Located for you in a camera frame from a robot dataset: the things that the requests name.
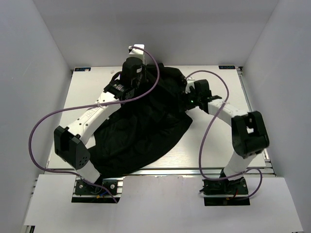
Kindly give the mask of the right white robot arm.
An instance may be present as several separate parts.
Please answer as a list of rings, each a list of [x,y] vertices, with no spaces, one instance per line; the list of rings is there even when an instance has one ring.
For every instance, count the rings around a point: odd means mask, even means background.
[[[270,144],[262,114],[238,109],[220,96],[212,95],[207,80],[187,80],[186,97],[189,109],[198,106],[213,116],[211,122],[218,118],[231,127],[234,152],[222,171],[219,187],[224,193],[232,193],[237,188],[236,180]]]

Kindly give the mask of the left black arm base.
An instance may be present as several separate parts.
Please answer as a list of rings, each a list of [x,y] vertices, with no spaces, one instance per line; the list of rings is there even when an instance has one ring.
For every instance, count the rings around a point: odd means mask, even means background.
[[[96,187],[87,184],[82,179],[76,179],[71,202],[72,203],[113,203],[119,202],[122,194],[123,179],[103,179],[101,186]]]

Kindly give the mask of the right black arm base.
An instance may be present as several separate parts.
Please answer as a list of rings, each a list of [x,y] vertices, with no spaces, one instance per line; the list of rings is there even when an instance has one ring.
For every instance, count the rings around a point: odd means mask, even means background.
[[[249,206],[248,188],[245,178],[234,181],[202,180],[200,193],[204,198],[204,206]]]

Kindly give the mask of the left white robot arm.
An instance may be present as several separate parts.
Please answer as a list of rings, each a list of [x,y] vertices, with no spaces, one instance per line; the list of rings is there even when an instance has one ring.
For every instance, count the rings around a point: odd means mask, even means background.
[[[86,179],[86,188],[93,194],[102,190],[101,174],[90,161],[86,148],[91,136],[111,114],[120,109],[124,100],[134,97],[141,81],[146,80],[143,55],[128,57],[119,74],[99,95],[94,107],[88,109],[66,127],[58,126],[54,130],[54,151],[69,164],[79,176]]]

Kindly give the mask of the black jacket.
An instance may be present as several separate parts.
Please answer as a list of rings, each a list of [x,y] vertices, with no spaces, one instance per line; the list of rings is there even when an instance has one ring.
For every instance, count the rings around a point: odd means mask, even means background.
[[[104,179],[130,174],[155,162],[192,124],[180,106],[185,76],[163,64],[159,70],[160,80],[151,93],[124,104],[95,131],[90,160]]]

